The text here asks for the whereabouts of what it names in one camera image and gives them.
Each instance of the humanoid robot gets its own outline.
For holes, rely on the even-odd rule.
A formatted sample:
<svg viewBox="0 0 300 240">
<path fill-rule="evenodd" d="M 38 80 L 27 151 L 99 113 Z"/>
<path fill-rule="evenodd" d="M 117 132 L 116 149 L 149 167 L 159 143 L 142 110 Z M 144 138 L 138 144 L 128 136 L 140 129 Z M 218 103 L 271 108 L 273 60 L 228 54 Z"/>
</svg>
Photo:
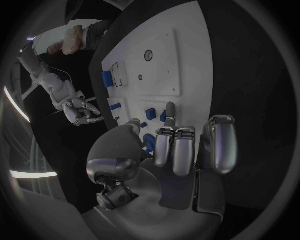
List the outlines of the humanoid robot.
<svg viewBox="0 0 300 240">
<path fill-rule="evenodd" d="M 50 95 L 54 107 L 64 111 L 65 116 L 73 125 L 80 126 L 104 120 L 102 116 L 91 117 L 92 113 L 99 116 L 101 112 L 86 102 L 85 95 L 81 91 L 76 92 L 69 80 L 63 82 L 59 76 L 51 73 L 46 64 L 39 61 L 30 43 L 18 54 L 17 58 L 30 73 L 31 79 L 41 85 Z"/>
<path fill-rule="evenodd" d="M 223 221 L 221 175 L 236 166 L 234 118 L 215 115 L 203 127 L 195 164 L 196 131 L 177 127 L 175 104 L 166 106 L 164 127 L 156 131 L 153 158 L 141 162 L 140 121 L 133 118 L 101 136 L 86 170 L 104 186 L 97 194 L 99 222 L 139 240 L 210 240 Z"/>
</svg>

